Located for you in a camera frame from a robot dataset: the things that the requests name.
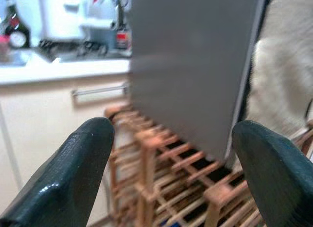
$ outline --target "metal plate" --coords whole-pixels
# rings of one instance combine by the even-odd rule
[[[134,106],[224,161],[264,3],[134,0]]]

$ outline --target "metal handle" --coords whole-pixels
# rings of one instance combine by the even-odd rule
[[[87,95],[87,94],[115,91],[115,90],[123,90],[124,94],[126,95],[128,93],[128,87],[129,87],[129,83],[126,82],[122,84],[121,86],[116,86],[116,87],[107,87],[107,88],[102,88],[102,89],[93,89],[93,90],[85,90],[85,91],[73,90],[71,92],[71,95],[72,97],[75,97],[75,96],[80,96],[80,95]]]

